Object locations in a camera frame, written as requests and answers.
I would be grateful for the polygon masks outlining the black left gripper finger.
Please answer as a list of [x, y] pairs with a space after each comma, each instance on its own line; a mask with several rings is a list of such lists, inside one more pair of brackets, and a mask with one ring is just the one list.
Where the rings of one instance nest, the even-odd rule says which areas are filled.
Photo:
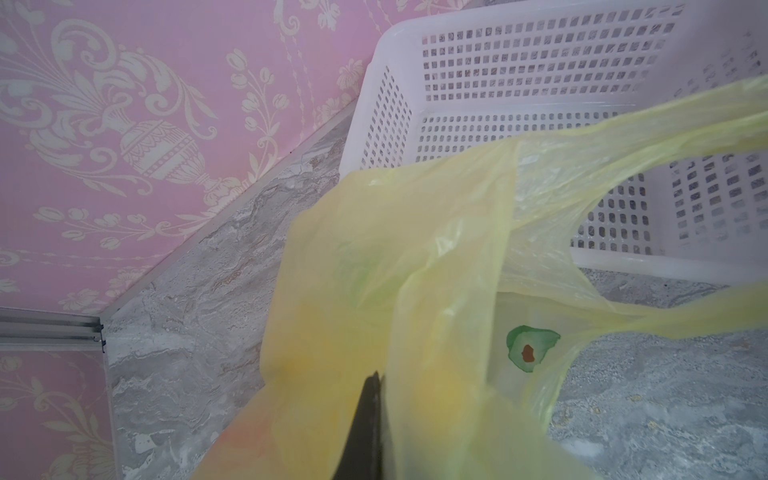
[[382, 379], [374, 372], [364, 381], [333, 480], [384, 478], [383, 413]]

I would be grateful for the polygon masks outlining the yellow-green plastic bag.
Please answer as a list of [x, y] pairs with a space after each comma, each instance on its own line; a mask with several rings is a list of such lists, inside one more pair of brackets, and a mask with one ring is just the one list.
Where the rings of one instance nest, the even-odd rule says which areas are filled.
[[767, 287], [670, 309], [605, 299], [570, 243], [608, 191], [690, 157], [767, 146], [767, 80], [452, 157], [347, 175], [287, 235], [260, 356], [264, 387], [198, 479], [329, 479], [381, 380], [396, 479], [591, 479], [546, 434], [598, 337], [760, 328]]

